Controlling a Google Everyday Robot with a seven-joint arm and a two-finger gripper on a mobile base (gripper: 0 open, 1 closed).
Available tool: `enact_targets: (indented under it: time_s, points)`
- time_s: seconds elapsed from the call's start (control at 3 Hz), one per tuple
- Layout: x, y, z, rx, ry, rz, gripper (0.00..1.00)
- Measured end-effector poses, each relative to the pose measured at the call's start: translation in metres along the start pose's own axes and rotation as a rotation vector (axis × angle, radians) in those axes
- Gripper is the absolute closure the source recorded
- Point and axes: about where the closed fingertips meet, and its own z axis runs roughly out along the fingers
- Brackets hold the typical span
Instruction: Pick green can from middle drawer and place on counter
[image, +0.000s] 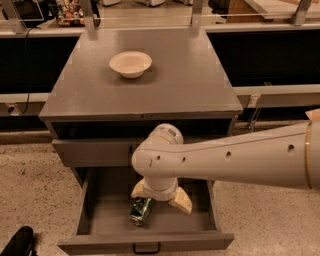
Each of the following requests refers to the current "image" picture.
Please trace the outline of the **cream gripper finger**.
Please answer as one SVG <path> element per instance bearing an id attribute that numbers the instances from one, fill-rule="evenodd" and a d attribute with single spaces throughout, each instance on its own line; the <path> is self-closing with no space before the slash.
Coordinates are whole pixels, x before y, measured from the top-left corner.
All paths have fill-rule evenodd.
<path id="1" fill-rule="evenodd" d="M 169 200 L 169 204 L 185 214 L 192 213 L 192 201 L 181 187 L 177 188 L 175 196 Z"/>
<path id="2" fill-rule="evenodd" d="M 140 180 L 133 188 L 131 192 L 132 198 L 146 198 L 147 195 L 144 190 L 144 180 Z"/>

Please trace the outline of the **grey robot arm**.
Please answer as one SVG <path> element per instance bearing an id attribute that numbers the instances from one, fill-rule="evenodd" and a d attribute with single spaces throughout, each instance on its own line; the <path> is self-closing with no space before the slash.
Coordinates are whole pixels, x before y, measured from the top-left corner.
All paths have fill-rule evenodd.
<path id="1" fill-rule="evenodd" d="M 192 202 L 180 178 L 320 189 L 320 120 L 185 144 L 173 125 L 160 124 L 135 149 L 132 166 L 143 179 L 133 198 L 167 201 L 189 214 Z"/>

